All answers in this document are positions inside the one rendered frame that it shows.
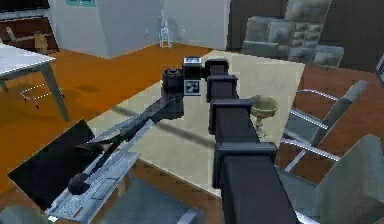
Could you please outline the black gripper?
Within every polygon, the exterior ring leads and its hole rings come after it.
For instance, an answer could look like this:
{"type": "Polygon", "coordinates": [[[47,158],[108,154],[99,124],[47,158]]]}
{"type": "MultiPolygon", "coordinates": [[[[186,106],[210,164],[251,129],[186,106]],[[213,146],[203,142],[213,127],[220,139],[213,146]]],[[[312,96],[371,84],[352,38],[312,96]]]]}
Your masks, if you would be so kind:
{"type": "Polygon", "coordinates": [[[119,133],[109,139],[90,141],[77,146],[92,153],[113,152],[123,141],[130,141],[148,121],[155,123],[164,117],[169,120],[184,115],[184,76],[181,69],[168,68],[162,73],[162,93],[160,98],[143,112],[133,116],[126,124],[119,127],[119,133]]]}

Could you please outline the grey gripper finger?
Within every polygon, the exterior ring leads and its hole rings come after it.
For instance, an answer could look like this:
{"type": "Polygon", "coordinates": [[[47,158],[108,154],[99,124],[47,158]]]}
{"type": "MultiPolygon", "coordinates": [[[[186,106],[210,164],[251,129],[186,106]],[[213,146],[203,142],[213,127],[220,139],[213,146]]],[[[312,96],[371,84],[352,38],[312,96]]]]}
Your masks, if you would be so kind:
{"type": "Polygon", "coordinates": [[[81,195],[85,193],[90,188],[90,185],[86,182],[87,178],[102,168],[113,152],[103,151],[102,153],[98,153],[101,154],[101,157],[88,173],[78,173],[70,179],[68,183],[68,191],[72,195],[81,195]]]}

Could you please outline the black and grey laptop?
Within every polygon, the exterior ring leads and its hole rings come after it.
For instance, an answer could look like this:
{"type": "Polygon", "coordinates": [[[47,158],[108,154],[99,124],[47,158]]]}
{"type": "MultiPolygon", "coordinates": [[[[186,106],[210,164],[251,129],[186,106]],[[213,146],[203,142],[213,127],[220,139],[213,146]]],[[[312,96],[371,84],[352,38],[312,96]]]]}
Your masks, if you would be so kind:
{"type": "Polygon", "coordinates": [[[128,118],[96,136],[79,120],[8,174],[8,178],[47,216],[90,224],[139,157],[130,148],[152,125],[147,121],[122,143],[98,170],[101,151],[80,149],[118,134],[133,122],[128,118]]]}

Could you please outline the grey chair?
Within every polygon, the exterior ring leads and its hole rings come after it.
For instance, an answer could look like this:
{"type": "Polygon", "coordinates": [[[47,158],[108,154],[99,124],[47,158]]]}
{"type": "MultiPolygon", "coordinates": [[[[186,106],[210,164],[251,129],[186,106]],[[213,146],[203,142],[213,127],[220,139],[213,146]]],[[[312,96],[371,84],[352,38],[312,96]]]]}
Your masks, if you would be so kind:
{"type": "Polygon", "coordinates": [[[144,180],[135,179],[97,224],[205,224],[205,215],[144,180]]]}
{"type": "Polygon", "coordinates": [[[52,224],[40,212],[21,205],[11,205],[0,212],[0,224],[52,224]]]}
{"type": "Polygon", "coordinates": [[[300,149],[300,152],[285,167],[287,172],[290,172],[307,152],[312,152],[333,161],[339,160],[337,156],[319,150],[318,146],[367,86],[367,81],[359,80],[341,98],[314,89],[298,90],[298,93],[315,93],[334,101],[335,104],[323,119],[319,119],[297,108],[291,108],[281,142],[295,146],[297,149],[300,149]]]}
{"type": "Polygon", "coordinates": [[[384,151],[379,137],[363,136],[314,184],[276,169],[303,224],[377,224],[384,220],[384,151]]]}

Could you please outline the beige table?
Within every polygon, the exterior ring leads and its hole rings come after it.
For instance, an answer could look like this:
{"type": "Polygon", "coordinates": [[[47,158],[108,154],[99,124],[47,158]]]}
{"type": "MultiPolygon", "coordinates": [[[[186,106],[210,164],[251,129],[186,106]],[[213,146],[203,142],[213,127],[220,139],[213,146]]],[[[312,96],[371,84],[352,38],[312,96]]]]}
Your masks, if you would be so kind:
{"type": "MultiPolygon", "coordinates": [[[[213,50],[204,61],[224,58],[229,72],[238,78],[237,93],[243,99],[263,95],[275,99],[279,110],[263,121],[263,142],[279,144],[296,96],[305,65],[238,53],[213,50]]],[[[90,120],[88,126],[99,135],[130,116],[146,109],[160,98],[159,82],[90,120]]],[[[212,188],[215,138],[208,133],[209,104],[204,94],[184,99],[184,116],[162,120],[130,148],[140,160],[218,197],[212,188]]]]}

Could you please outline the white table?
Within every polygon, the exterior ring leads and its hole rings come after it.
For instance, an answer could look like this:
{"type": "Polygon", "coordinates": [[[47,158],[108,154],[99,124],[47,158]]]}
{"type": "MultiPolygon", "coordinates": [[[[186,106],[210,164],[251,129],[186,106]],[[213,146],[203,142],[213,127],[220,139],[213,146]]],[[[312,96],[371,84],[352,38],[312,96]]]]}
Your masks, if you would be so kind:
{"type": "Polygon", "coordinates": [[[24,77],[32,72],[40,72],[63,119],[68,121],[69,115],[63,94],[51,67],[54,61],[54,57],[0,43],[0,88],[7,92],[7,81],[24,77]]]}

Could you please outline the teal framed picture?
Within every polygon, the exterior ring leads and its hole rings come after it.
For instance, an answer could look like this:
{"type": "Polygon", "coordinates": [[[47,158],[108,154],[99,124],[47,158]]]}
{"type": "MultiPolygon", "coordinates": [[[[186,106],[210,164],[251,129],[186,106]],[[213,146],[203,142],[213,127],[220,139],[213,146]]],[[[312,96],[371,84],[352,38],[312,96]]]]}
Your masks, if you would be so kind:
{"type": "Polygon", "coordinates": [[[72,7],[96,7],[96,0],[65,0],[72,7]]]}

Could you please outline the green goblet bowl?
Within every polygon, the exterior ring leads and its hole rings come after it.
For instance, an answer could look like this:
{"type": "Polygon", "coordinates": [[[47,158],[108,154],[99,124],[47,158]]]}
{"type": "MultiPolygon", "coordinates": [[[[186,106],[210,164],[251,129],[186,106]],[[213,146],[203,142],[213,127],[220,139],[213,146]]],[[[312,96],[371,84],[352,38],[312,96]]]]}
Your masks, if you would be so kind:
{"type": "Polygon", "coordinates": [[[251,115],[255,118],[255,129],[259,138],[266,136],[263,120],[273,117],[279,110],[275,99],[268,96],[255,95],[249,98],[251,103],[251,115]]]}

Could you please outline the brown wooden shelf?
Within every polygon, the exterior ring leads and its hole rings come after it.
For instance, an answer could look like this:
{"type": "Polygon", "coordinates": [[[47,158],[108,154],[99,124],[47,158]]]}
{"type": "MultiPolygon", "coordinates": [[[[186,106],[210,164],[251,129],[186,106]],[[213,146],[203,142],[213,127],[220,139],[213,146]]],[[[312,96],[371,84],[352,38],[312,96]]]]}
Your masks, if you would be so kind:
{"type": "Polygon", "coordinates": [[[48,50],[59,50],[49,18],[44,13],[0,13],[0,41],[21,49],[35,51],[34,34],[40,32],[47,40],[48,50]]]}

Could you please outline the black television set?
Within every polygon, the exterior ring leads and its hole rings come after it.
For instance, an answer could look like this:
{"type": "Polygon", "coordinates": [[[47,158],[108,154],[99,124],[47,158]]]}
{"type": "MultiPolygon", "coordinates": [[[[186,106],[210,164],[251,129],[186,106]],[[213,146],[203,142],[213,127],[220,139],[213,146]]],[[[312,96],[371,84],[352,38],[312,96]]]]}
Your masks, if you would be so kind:
{"type": "Polygon", "coordinates": [[[48,0],[0,0],[0,12],[15,12],[48,8],[48,0]]]}

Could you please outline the grey cushioned sofa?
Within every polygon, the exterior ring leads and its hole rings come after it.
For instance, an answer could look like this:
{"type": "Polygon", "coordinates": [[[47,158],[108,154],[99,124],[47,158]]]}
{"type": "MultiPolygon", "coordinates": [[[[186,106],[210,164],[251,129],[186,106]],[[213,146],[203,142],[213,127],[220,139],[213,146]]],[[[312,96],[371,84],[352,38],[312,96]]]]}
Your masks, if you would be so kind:
{"type": "Polygon", "coordinates": [[[332,0],[288,0],[282,19],[250,17],[241,53],[337,68],[344,48],[319,44],[331,3],[332,0]]]}

